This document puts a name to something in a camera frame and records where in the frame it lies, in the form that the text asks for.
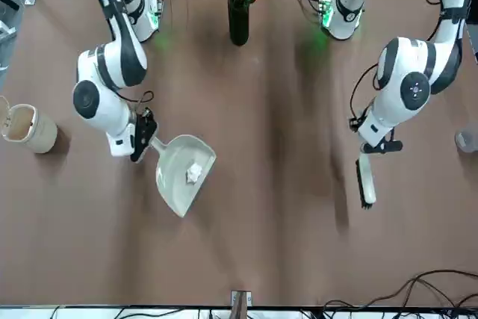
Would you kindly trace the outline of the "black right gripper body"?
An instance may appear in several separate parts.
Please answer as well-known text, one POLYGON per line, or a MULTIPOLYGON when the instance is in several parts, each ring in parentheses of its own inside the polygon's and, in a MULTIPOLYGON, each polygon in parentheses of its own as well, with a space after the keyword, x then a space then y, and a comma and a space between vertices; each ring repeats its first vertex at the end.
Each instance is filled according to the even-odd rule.
POLYGON ((150 108, 144 108, 142 113, 136 113, 136 124, 132 141, 134 151, 130 155, 132 162, 138 164, 143 160, 157 131, 158 124, 150 108))

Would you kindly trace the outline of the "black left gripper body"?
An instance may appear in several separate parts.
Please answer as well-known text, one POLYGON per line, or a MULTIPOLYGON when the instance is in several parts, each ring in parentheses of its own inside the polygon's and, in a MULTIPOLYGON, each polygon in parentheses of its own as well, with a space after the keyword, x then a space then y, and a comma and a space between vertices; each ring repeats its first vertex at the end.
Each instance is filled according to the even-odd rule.
POLYGON ((361 151, 365 154, 386 154, 388 152, 399 152, 403 149, 403 142, 400 140, 384 140, 376 146, 364 143, 361 151))

